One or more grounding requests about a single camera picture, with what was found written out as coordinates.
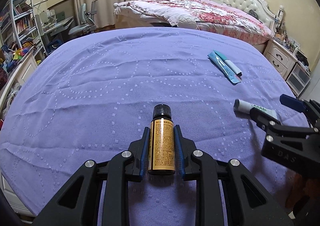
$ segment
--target drawer handle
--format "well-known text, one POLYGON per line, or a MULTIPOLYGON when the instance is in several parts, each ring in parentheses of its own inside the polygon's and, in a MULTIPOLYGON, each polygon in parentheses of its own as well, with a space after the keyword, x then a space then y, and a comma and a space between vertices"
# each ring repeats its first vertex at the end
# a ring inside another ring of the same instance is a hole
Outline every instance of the drawer handle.
POLYGON ((280 54, 276 54, 276 56, 278 57, 278 56, 280 56, 280 58, 281 58, 281 60, 283 61, 283 58, 281 57, 281 55, 280 54))
POLYGON ((272 62, 273 62, 273 65, 275 65, 276 67, 279 67, 279 64, 278 64, 278 65, 276 65, 276 64, 275 64, 275 61, 272 61, 272 62))

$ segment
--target pink floral blanket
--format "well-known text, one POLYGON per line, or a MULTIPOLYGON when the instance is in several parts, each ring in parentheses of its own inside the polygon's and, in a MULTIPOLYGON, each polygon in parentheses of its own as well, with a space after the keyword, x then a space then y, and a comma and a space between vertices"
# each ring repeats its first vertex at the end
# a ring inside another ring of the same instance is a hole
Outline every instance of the pink floral blanket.
POLYGON ((251 45, 272 37, 271 30, 249 14, 210 0, 136 0, 119 3, 118 8, 121 7, 172 26, 218 33, 251 45))

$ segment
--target purple bedsheet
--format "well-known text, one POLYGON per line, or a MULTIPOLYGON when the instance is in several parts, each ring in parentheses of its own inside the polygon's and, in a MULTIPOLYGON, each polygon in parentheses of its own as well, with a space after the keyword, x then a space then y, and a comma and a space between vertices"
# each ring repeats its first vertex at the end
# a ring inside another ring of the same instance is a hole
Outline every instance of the purple bedsheet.
MULTIPOLYGON (((292 172, 260 155, 263 131, 233 111, 239 98, 275 109, 285 124, 307 126, 280 104, 282 93, 293 95, 240 40, 165 27, 91 34, 62 45, 22 86, 1 131, 0 168, 38 214, 86 160, 110 160, 140 139, 153 107, 166 103, 184 137, 215 159, 239 159, 283 205, 292 172), (212 50, 242 70, 241 83, 232 85, 207 59, 212 50)), ((195 186, 177 174, 130 183, 131 225, 194 225, 195 186)))

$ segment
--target bookshelf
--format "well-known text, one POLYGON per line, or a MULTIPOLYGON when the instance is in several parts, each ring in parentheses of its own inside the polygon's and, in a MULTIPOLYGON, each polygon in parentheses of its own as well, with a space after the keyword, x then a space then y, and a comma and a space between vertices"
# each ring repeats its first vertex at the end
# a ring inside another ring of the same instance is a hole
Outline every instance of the bookshelf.
POLYGON ((34 45, 33 56, 38 60, 44 58, 45 47, 35 23, 31 0, 8 0, 0 21, 1 44, 14 50, 24 48, 30 41, 34 45))

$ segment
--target nightstand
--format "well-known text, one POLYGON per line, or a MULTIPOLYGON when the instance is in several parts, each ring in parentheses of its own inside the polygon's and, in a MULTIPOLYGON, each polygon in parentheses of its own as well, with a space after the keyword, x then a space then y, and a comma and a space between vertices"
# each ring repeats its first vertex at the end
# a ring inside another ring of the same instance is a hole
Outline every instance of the nightstand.
POLYGON ((271 65, 286 80, 298 59, 282 44, 275 40, 269 40, 263 53, 271 65))

